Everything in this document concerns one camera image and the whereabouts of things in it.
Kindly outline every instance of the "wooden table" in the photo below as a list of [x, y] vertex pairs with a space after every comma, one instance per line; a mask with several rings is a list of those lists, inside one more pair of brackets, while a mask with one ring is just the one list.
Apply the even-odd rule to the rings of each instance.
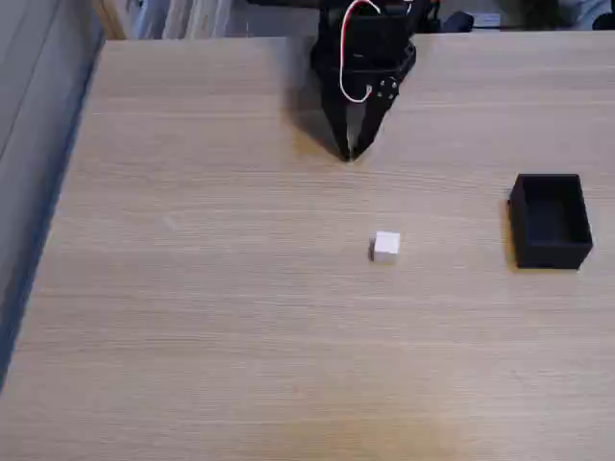
[[[615, 35], [416, 44], [345, 164], [305, 42], [109, 43], [0, 459], [612, 460]], [[514, 270], [520, 172], [581, 174], [578, 273]], [[396, 265], [369, 262], [376, 230]]]

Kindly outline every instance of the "wall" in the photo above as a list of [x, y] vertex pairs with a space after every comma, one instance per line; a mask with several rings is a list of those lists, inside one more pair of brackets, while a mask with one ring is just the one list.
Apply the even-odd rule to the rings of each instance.
[[87, 0], [0, 1], [0, 387], [101, 36]]

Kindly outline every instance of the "white wire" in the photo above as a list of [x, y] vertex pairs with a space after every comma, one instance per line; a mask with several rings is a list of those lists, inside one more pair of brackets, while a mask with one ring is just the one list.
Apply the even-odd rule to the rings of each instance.
[[369, 98], [369, 95], [372, 94], [371, 85], [367, 85], [365, 87], [365, 90], [366, 90], [365, 96], [363, 96], [361, 99], [353, 98], [344, 89], [343, 74], [344, 74], [344, 46], [346, 46], [346, 37], [345, 37], [346, 21], [348, 20], [348, 17], [350, 16], [350, 13], [352, 12], [355, 5], [358, 3], [367, 3], [371, 5], [372, 8], [376, 10], [378, 14], [381, 13], [381, 9], [376, 4], [374, 4], [371, 0], [354, 0], [353, 3], [351, 3], [348, 6], [348, 9], [346, 9], [346, 12], [344, 13], [344, 18], [342, 19], [341, 36], [339, 40], [339, 89], [341, 89], [342, 94], [346, 97], [346, 99], [348, 99], [351, 103], [356, 103], [356, 104], [364, 103], [367, 100], [367, 98]]

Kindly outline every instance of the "white cube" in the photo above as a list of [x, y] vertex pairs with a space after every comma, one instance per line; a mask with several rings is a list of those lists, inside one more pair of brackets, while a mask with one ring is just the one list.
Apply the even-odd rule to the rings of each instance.
[[400, 252], [400, 235], [397, 232], [376, 232], [374, 262], [392, 264]]

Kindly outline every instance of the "black container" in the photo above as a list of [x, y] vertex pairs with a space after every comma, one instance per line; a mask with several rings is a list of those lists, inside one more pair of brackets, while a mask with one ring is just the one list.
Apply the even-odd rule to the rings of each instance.
[[578, 269], [592, 249], [578, 175], [519, 175], [509, 211], [520, 268]]

